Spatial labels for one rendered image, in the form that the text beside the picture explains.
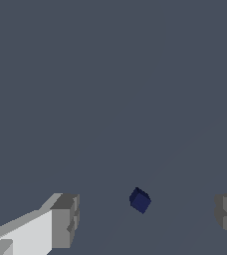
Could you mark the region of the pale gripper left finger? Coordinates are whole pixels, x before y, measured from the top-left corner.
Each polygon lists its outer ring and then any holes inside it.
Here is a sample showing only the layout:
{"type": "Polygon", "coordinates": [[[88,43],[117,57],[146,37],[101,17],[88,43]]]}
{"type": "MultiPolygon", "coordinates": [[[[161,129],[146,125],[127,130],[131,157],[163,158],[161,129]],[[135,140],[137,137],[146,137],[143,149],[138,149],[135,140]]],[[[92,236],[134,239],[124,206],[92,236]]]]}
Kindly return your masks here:
{"type": "Polygon", "coordinates": [[[38,210],[0,226],[0,255],[48,255],[70,248],[80,221],[80,196],[54,193],[38,210]]]}

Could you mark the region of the small dark blue cube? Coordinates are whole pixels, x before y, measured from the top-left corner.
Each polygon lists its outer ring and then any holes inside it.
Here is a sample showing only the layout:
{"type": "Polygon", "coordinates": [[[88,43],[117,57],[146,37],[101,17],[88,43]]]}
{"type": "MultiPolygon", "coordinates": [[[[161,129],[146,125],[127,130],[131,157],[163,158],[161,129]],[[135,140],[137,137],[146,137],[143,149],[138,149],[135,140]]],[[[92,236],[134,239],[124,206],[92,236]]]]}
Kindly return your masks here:
{"type": "Polygon", "coordinates": [[[136,187],[129,197],[130,206],[144,213],[151,203],[151,199],[147,193],[136,187]]]}

